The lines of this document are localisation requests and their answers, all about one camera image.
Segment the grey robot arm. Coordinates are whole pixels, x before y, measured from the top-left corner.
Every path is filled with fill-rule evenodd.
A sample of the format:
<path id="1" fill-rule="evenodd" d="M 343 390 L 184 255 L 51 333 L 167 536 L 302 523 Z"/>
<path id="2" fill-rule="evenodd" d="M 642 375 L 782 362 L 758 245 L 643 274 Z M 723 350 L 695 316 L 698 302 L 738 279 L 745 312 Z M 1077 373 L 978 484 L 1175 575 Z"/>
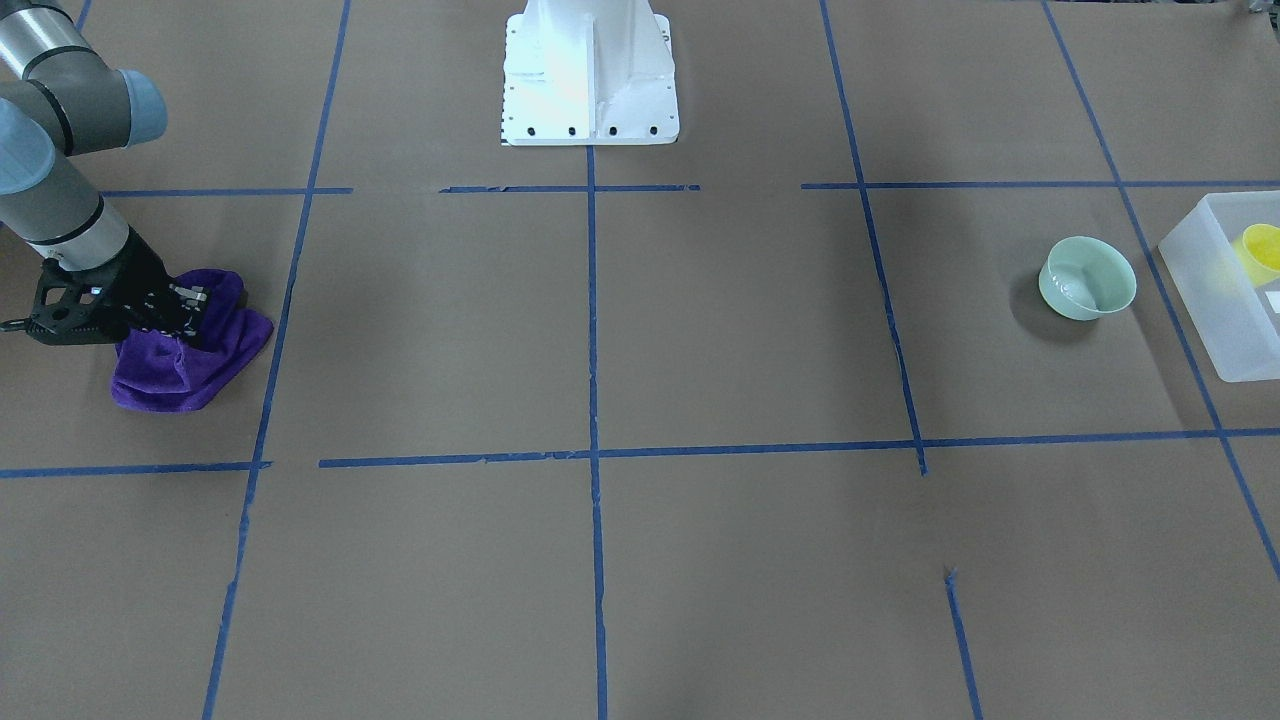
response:
<path id="1" fill-rule="evenodd" d="M 110 67 L 55 1 L 5 1 L 3 224 L 42 259 L 28 316 L 3 323 L 45 345 L 114 345 L 157 332 L 193 343 L 207 291 L 187 288 L 72 158 L 159 138 L 166 104 Z"/>

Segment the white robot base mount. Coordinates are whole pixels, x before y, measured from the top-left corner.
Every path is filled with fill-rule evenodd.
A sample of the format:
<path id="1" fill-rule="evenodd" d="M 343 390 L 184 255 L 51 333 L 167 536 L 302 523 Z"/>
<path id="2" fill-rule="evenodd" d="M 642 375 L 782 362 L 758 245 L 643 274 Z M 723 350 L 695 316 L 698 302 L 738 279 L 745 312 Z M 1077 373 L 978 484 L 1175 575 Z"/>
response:
<path id="1" fill-rule="evenodd" d="M 678 141 L 672 28 L 649 1 L 527 1 L 504 41 L 502 143 Z"/>

